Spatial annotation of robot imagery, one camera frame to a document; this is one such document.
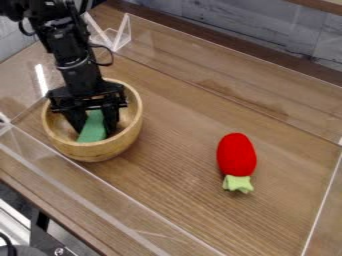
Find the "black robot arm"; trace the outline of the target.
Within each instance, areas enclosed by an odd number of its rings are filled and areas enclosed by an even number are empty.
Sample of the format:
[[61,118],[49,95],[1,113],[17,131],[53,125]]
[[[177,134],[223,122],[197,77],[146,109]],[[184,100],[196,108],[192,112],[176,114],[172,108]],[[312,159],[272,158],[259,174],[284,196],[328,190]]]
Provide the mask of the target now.
[[53,55],[64,85],[46,92],[49,109],[60,113],[80,132],[85,128],[86,112],[102,114],[104,131],[110,134],[120,120],[118,109],[126,106],[124,85],[102,78],[89,41],[89,31],[81,14],[84,3],[73,0],[0,0],[0,16],[16,23],[28,22],[26,36],[37,36],[45,51]]

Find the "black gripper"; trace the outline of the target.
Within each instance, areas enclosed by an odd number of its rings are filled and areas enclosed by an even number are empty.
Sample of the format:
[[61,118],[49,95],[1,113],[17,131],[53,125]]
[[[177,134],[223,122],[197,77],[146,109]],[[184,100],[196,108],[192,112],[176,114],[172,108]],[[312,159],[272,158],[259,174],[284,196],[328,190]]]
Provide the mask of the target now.
[[86,111],[101,109],[106,135],[117,128],[118,109],[126,106],[124,85],[104,79],[92,62],[81,65],[58,66],[64,85],[49,90],[46,98],[50,110],[62,113],[77,133],[81,132]]

